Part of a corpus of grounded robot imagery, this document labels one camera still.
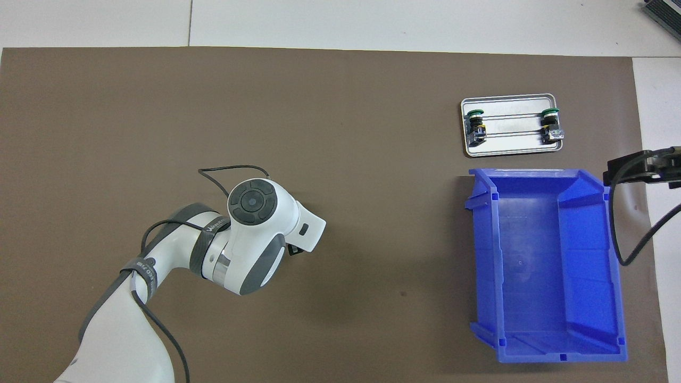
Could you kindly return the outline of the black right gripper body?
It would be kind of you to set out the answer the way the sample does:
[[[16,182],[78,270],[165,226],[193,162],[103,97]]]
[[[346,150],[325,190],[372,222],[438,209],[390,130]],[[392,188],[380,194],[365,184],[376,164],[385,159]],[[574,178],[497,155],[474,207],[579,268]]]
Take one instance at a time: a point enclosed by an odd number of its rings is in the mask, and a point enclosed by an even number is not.
[[[669,164],[666,169],[669,189],[680,188],[680,146],[673,146],[674,152],[667,155]]]

